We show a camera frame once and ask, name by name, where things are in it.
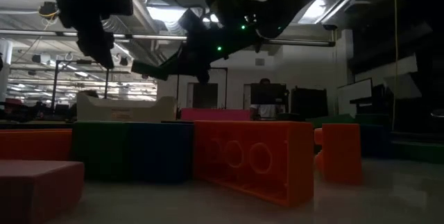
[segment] white floor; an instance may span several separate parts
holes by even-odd
[[[49,224],[442,223],[444,165],[366,160],[365,185],[316,179],[314,200],[287,209],[206,182],[87,184],[71,213]]]

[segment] orange foam block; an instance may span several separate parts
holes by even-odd
[[[322,151],[315,163],[326,182],[361,185],[361,138],[358,124],[323,124],[316,133]]]
[[[313,198],[310,123],[197,121],[194,176],[293,207]]]
[[[0,130],[0,160],[69,160],[71,130]]]

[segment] computer monitor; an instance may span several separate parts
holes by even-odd
[[[251,84],[252,105],[285,105],[287,86],[282,84]]]

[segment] ceiling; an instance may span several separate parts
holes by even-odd
[[[54,0],[0,0],[0,28],[1,29],[24,29],[24,30],[49,30],[49,31],[73,31],[73,29],[65,29],[60,22],[48,22],[42,19],[37,13],[37,9],[44,1]],[[108,31],[115,33],[162,33],[177,34],[170,28],[166,27],[163,21],[155,20],[147,11],[146,6],[156,7],[177,7],[173,0],[133,0],[135,2],[135,14],[130,17],[114,17],[112,18],[112,28]],[[329,40],[331,32],[325,30],[320,24],[316,23],[317,19],[322,15],[324,17],[333,6],[342,0],[314,0],[300,11],[292,21],[290,26],[280,36],[285,39],[303,39],[303,40]],[[353,7],[353,3],[357,0],[350,0],[345,3],[344,7],[338,10],[324,24],[336,24],[340,28],[349,28],[361,15],[359,10],[368,10],[372,3],[378,0],[368,0],[364,6],[358,10],[353,10],[354,16],[349,17],[347,10]],[[204,3],[204,0],[181,0],[182,3]],[[311,17],[312,11],[318,13],[318,17]],[[52,37],[41,39],[24,37],[24,36],[3,36],[5,39],[12,41],[13,57],[11,66],[10,81],[8,88],[10,96],[17,98],[40,98],[49,100],[51,97],[46,95],[53,88],[54,69],[56,60],[72,61],[88,59],[79,51],[75,41],[72,39],[63,39],[62,37]],[[131,43],[117,42],[112,50],[116,69],[111,71],[110,82],[113,82],[108,94],[110,98],[129,98],[139,100],[155,99],[157,85],[153,79],[142,79],[139,74],[131,74],[130,66],[133,58],[145,60],[148,63],[158,65],[166,60],[170,53],[177,50],[179,42],[155,42],[153,40],[142,40]],[[265,46],[266,54],[261,54],[273,58],[278,46]],[[51,56],[50,62],[35,63],[31,59],[34,55],[48,54]],[[120,57],[128,57],[128,66],[119,64]],[[230,67],[242,67],[253,62],[246,62],[241,58],[230,60],[226,65]],[[64,68],[63,72],[58,74],[57,99],[59,101],[71,100],[73,94],[79,90],[97,89],[99,93],[104,92],[104,81],[106,71],[96,64],[82,66],[76,63],[69,64],[73,69]],[[29,75],[29,71],[36,71],[36,74]],[[86,76],[76,75],[75,72],[87,73]]]

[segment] whiteboard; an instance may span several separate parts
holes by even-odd
[[[371,78],[338,88],[338,113],[356,115],[356,105],[350,100],[372,96]]]

